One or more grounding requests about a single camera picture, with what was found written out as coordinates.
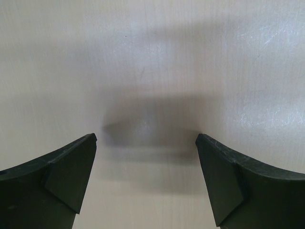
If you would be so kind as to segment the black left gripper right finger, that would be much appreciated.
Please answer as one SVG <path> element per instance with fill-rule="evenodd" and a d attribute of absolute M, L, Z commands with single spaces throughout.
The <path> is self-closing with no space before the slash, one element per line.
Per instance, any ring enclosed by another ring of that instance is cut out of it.
<path fill-rule="evenodd" d="M 305 176 L 228 148 L 206 134 L 196 146 L 218 227 L 303 227 Z"/>

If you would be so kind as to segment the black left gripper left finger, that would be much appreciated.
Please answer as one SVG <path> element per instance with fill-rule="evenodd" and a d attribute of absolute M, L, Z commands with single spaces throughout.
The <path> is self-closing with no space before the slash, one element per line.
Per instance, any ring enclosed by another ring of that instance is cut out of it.
<path fill-rule="evenodd" d="M 92 171 L 97 137 L 87 134 L 62 148 L 0 173 L 0 190 L 13 184 L 41 186 L 79 214 Z"/>

